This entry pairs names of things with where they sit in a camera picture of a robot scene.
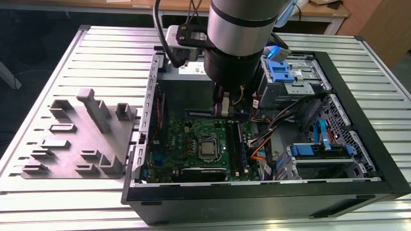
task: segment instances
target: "black cable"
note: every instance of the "black cable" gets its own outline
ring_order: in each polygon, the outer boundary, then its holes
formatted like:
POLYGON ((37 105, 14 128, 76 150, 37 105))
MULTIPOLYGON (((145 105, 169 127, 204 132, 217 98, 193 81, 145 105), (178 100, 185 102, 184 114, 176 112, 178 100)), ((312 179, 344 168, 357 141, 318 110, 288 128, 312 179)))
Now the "black cable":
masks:
POLYGON ((296 6, 297 12, 298 12, 298 14, 297 14, 297 21, 300 22, 300 21, 301 21, 301 9, 300 9, 300 7, 297 6, 297 4, 296 4, 294 6, 296 6))
POLYGON ((300 106, 302 105, 302 103, 305 103, 306 101, 314 100, 314 99, 321 99, 328 95, 328 93, 318 93, 316 95, 310 95, 310 96, 305 96, 301 99, 298 99, 297 101, 294 101, 290 105, 288 105, 281 111, 280 113, 276 115, 276 117, 273 118, 273 120, 270 121, 269 125, 266 126, 266 129, 262 133, 261 136, 258 136, 257 138, 254 138, 250 141, 250 144, 254 144, 256 142, 258 142, 261 139, 265 139, 266 137, 269 137, 273 133, 273 129, 276 128, 277 124, 280 122, 282 122, 286 118, 289 118, 290 116, 293 116, 293 113, 297 111, 297 109, 300 108, 300 106))
POLYGON ((200 22, 198 9, 200 9, 201 2, 202 2, 202 0, 198 1, 197 7, 193 7, 193 10, 194 10, 194 11, 193 11, 192 16, 190 16, 190 18, 189 18, 189 20, 188 20, 188 23, 190 23, 190 20, 192 20, 192 18, 193 18, 194 15, 197 15, 197 17, 198 17, 198 22, 200 22))
POLYGON ((197 11, 197 10, 194 11, 194 14, 197 15, 196 19, 197 19, 198 25, 202 25, 201 20, 200 20, 198 11, 197 11))
POLYGON ((192 4, 192 6, 193 6, 193 2, 192 2, 192 0, 189 0, 189 5, 188 5, 188 15, 186 15, 186 19, 185 19, 185 24, 188 23, 189 14, 190 14, 190 4, 192 4))
POLYGON ((172 66, 174 68, 178 68, 180 66, 184 65, 185 60, 180 60, 173 56, 173 53, 172 53, 169 46, 166 44, 164 33, 162 33, 162 28, 161 28, 161 25, 160 25, 160 19, 158 19, 158 6, 160 6, 160 0, 154 0, 154 2, 153 2, 153 25, 154 25, 156 33, 160 37, 162 49, 164 49, 165 54, 169 58, 172 66))

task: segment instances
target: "wire bundle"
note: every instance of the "wire bundle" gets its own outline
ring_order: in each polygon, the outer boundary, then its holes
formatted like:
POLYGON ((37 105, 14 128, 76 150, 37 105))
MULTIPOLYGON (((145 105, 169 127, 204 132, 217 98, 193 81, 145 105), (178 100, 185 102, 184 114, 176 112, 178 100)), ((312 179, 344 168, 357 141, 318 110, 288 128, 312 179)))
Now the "wire bundle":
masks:
POLYGON ((254 160, 261 160, 265 161, 265 158, 256 156, 258 149, 265 145, 265 143, 268 142, 273 130, 276 129, 278 123, 281 123, 286 118, 289 118, 290 116, 294 115, 294 112, 297 111, 297 109, 301 107, 301 105, 304 104, 304 102, 314 100, 314 99, 321 99, 326 96, 326 93, 318 93, 316 95, 312 96, 305 96, 302 97, 300 100, 297 100, 296 102, 293 102, 289 106, 286 106, 276 115, 276 117, 273 118, 273 120, 269 122, 269 125, 266 126, 266 129, 264 131, 264 133, 257 136, 253 140, 250 140, 249 145, 256 144, 261 139, 264 139, 264 141, 261 142, 261 144, 258 145, 258 147, 256 148, 256 150, 253 151, 252 155, 250 155, 250 159, 254 160))
POLYGON ((330 144, 336 144, 337 143, 336 139, 334 139, 333 134, 332 134, 332 132, 328 128, 326 128, 326 136, 328 136, 328 140, 329 140, 330 144))
POLYGON ((270 123, 270 120, 266 119, 266 118, 256 118, 256 112, 257 112, 257 110, 254 109, 252 114, 250 114, 250 119, 249 120, 252 122, 266 122, 266 123, 270 123))

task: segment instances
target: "black bracket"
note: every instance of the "black bracket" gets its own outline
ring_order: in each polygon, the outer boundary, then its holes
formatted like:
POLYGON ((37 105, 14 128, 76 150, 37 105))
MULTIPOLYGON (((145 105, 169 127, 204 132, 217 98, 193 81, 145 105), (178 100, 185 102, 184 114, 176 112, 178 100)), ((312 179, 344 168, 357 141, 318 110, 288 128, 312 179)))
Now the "black bracket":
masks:
POLYGON ((206 27, 192 24, 181 24, 178 26, 176 40, 178 45, 185 47, 197 47, 204 49, 216 49, 212 42, 206 40, 198 40, 190 37, 192 33, 204 33, 206 35, 206 27))

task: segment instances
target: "dark floor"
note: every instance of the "dark floor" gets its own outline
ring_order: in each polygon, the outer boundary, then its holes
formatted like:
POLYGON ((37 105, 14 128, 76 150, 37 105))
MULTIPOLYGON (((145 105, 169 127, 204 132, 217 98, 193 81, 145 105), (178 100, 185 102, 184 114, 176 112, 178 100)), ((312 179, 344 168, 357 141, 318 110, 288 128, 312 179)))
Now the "dark floor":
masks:
MULTIPOLYGON (((153 27, 149 15, 29 12, 0 10, 0 61, 22 87, 12 90, 0 80, 0 156, 42 90, 80 25, 153 27)), ((164 26, 182 23, 182 17, 164 17, 164 26)), ((393 68, 411 89, 411 54, 393 68)))

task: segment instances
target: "open computer tower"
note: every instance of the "open computer tower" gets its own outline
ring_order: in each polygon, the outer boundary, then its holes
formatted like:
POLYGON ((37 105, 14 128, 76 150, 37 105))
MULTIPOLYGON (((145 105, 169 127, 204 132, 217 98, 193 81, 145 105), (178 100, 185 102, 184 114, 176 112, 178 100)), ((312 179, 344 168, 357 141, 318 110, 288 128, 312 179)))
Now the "open computer tower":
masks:
POLYGON ((209 116, 201 66, 153 55, 121 197, 148 224, 336 217, 409 193, 326 53, 262 56, 230 119, 209 116))

